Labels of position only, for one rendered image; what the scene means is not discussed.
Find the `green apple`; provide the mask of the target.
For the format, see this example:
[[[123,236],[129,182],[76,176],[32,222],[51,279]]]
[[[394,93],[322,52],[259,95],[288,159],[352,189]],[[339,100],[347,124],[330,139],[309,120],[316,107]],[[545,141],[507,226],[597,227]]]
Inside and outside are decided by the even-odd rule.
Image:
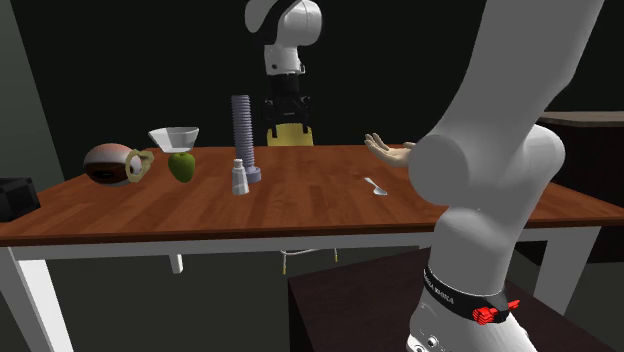
[[[195,158],[188,152],[171,154],[168,158],[169,171],[181,183],[191,181],[195,167]]]

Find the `white bowl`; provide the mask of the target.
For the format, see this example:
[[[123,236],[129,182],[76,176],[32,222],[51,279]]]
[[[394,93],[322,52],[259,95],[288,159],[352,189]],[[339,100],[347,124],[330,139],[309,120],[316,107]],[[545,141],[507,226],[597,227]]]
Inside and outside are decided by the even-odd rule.
[[[163,153],[189,152],[199,135],[198,127],[163,127],[148,132],[150,139]]]

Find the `white salt shaker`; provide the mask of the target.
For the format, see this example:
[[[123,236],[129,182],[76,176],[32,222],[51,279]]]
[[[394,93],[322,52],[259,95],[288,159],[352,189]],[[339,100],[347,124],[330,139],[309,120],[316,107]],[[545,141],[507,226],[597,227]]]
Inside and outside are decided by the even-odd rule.
[[[232,193],[234,195],[246,195],[249,193],[246,170],[243,160],[239,158],[233,160]]]

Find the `wooden table with white legs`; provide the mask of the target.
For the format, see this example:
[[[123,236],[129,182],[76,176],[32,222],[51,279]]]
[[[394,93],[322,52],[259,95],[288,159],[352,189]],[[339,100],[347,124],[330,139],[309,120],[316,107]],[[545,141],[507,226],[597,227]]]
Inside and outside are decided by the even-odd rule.
[[[442,208],[363,146],[260,147],[262,178],[231,190],[230,147],[194,152],[192,181],[158,154],[139,182],[86,176],[42,191],[41,207],[0,223],[0,293],[31,352],[73,352],[52,285],[51,259],[427,246]],[[375,195],[372,179],[387,192]]]

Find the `yellow chair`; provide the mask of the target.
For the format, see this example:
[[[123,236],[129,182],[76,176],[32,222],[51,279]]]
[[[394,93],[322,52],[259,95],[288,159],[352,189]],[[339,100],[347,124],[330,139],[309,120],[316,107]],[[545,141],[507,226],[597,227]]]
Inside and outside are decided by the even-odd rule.
[[[283,146],[313,146],[312,129],[302,123],[282,123],[267,131],[267,145],[270,147]],[[287,274],[288,259],[293,256],[300,256],[317,252],[317,249],[305,250],[281,250],[282,274]]]

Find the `dark robot stand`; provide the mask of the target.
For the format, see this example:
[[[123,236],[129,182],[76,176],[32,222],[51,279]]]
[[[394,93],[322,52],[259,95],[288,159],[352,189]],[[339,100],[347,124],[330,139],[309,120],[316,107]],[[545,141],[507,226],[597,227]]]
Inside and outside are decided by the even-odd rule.
[[[406,352],[429,249],[288,280],[290,352]],[[616,352],[564,316],[506,283],[513,312],[539,352]]]

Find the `black box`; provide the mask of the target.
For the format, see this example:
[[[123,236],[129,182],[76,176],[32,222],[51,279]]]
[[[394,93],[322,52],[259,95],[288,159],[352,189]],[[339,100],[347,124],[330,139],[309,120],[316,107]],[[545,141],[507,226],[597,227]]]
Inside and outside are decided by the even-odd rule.
[[[0,178],[0,222],[11,222],[40,207],[31,178]]]

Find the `skin-coloured hand figure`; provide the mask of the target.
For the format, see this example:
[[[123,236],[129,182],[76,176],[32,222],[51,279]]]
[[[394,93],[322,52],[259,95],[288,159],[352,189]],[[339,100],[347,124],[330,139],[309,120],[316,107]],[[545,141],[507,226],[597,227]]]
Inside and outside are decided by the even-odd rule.
[[[396,168],[408,167],[409,154],[415,146],[414,142],[404,142],[401,148],[391,148],[377,133],[366,134],[364,143],[379,160]]]

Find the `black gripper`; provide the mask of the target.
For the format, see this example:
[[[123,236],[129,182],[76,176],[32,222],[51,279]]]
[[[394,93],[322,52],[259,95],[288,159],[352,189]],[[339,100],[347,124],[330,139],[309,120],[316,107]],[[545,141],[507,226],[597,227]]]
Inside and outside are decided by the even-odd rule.
[[[263,101],[262,116],[271,138],[277,138],[277,118],[300,118],[302,132],[310,133],[311,99],[302,95],[297,74],[269,76],[269,96]]]

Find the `brown and white round jug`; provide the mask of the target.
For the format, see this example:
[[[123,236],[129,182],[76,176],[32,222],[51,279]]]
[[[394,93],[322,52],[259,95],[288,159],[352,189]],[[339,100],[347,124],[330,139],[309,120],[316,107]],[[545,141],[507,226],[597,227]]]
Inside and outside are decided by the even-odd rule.
[[[86,175],[104,186],[124,186],[139,182],[154,161],[151,151],[139,151],[117,143],[92,148],[83,161]]]

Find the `lilac ribbed column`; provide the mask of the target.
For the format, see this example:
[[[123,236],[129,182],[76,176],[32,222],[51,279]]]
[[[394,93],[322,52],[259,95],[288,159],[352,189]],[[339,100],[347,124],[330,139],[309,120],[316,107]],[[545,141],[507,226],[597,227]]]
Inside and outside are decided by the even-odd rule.
[[[248,95],[232,95],[231,111],[236,158],[242,160],[249,183],[261,180],[261,169],[255,165],[251,102]]]

